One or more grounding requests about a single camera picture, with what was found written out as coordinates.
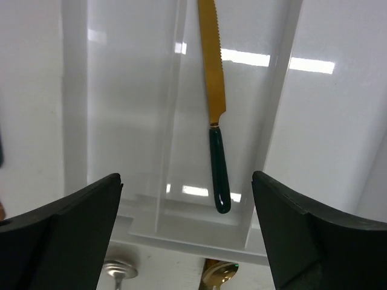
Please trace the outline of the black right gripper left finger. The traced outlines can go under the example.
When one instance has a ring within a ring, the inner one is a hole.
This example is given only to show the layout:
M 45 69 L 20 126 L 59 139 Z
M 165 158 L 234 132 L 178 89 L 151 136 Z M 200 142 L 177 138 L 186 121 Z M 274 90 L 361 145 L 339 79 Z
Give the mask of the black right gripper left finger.
M 1 221 L 1 289 L 96 289 L 122 187 L 113 173 Z

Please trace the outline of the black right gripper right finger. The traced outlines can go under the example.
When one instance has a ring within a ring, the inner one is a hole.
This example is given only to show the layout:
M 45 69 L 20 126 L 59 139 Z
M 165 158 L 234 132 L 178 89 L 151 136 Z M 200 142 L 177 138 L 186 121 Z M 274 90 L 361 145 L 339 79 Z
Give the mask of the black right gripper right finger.
M 276 289 L 386 289 L 386 223 L 252 175 L 259 225 Z

